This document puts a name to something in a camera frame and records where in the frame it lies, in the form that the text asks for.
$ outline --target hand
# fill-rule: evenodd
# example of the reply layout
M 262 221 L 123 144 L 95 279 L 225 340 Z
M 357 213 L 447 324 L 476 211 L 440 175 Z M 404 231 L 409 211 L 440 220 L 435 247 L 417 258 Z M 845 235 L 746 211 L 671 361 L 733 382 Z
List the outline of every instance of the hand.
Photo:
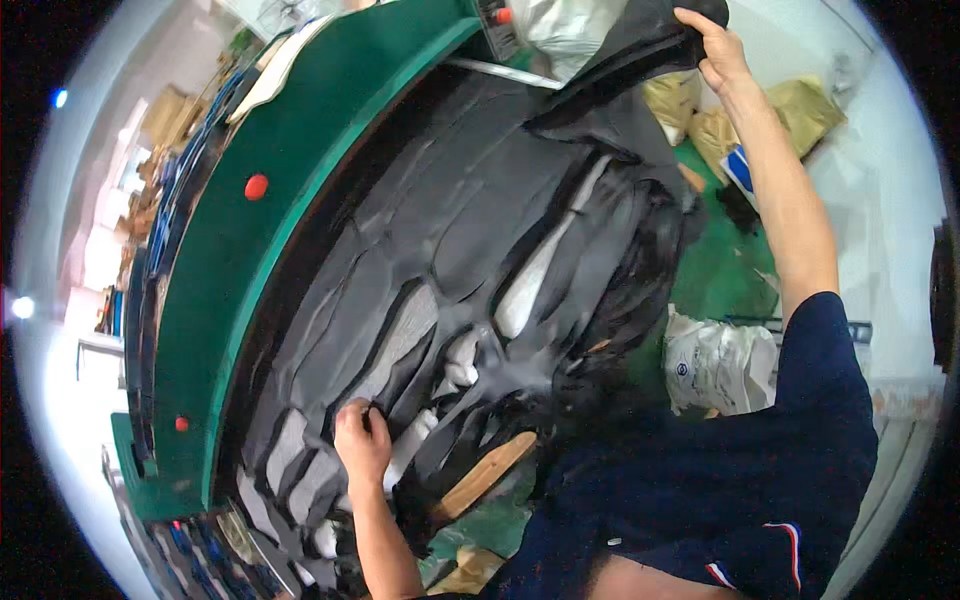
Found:
M 370 432 L 363 414 L 370 403 L 356 398 L 337 413 L 333 445 L 347 469 L 348 494 L 383 493 L 383 474 L 390 464 L 390 432 L 379 409 L 370 408 Z
M 740 36 L 698 12 L 677 8 L 673 13 L 681 23 L 703 35 L 707 57 L 700 61 L 700 72 L 721 100 L 726 100 L 741 84 L 753 84 L 754 77 L 743 56 Z

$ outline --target navy blue shirt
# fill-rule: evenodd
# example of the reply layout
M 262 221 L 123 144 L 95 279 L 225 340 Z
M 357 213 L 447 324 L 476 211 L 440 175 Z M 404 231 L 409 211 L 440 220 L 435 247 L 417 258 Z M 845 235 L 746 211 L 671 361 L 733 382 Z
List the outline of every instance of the navy blue shirt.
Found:
M 607 552 L 757 598 L 823 594 L 877 444 L 835 294 L 816 294 L 793 314 L 775 406 L 693 424 L 662 415 L 644 426 L 561 459 L 519 550 L 480 597 L 581 600 Z

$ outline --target red knob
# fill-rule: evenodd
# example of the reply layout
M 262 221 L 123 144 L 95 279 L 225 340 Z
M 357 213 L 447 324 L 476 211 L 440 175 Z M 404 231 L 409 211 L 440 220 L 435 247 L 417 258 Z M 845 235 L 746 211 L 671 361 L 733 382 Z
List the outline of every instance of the red knob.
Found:
M 250 201 L 260 200 L 267 193 L 267 183 L 267 176 L 257 173 L 247 180 L 247 187 L 243 191 L 244 196 Z
M 493 13 L 493 20 L 496 21 L 497 25 L 506 25 L 507 23 L 514 20 L 514 10 L 513 9 L 497 9 Z

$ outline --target white sack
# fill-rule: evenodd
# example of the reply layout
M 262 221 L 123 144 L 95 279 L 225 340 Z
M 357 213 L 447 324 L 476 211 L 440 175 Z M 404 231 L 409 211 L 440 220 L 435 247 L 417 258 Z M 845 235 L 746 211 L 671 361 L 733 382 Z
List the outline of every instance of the white sack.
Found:
M 550 75 L 566 83 L 603 44 L 627 0 L 507 0 L 520 40 L 550 60 Z
M 668 307 L 663 368 L 670 408 L 715 408 L 721 415 L 774 405 L 777 344 L 766 328 L 694 321 Z

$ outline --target green felt surface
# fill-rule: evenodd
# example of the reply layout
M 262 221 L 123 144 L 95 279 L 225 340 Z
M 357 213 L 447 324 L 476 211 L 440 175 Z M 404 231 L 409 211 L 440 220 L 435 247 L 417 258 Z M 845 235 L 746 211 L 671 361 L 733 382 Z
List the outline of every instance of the green felt surface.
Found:
M 703 234 L 681 259 L 670 301 L 676 304 L 678 312 L 701 320 L 721 320 L 728 314 L 771 316 L 778 294 L 756 273 L 775 273 L 766 235 L 762 229 L 756 235 L 744 235 L 737 230 L 717 201 L 720 180 L 689 140 L 674 149 L 674 154 L 679 162 L 706 180 L 702 197 L 708 220 Z M 653 403 L 662 403 L 664 408 L 669 404 L 661 365 L 665 329 L 664 312 L 646 341 L 627 356 L 630 377 L 638 392 Z M 477 545 L 503 557 L 516 552 L 531 514 L 525 498 L 533 488 L 533 471 L 522 468 L 519 476 L 528 478 L 528 482 L 508 495 L 482 501 L 431 541 L 433 555 L 421 562 L 421 572 L 437 560 L 455 560 L 461 545 Z

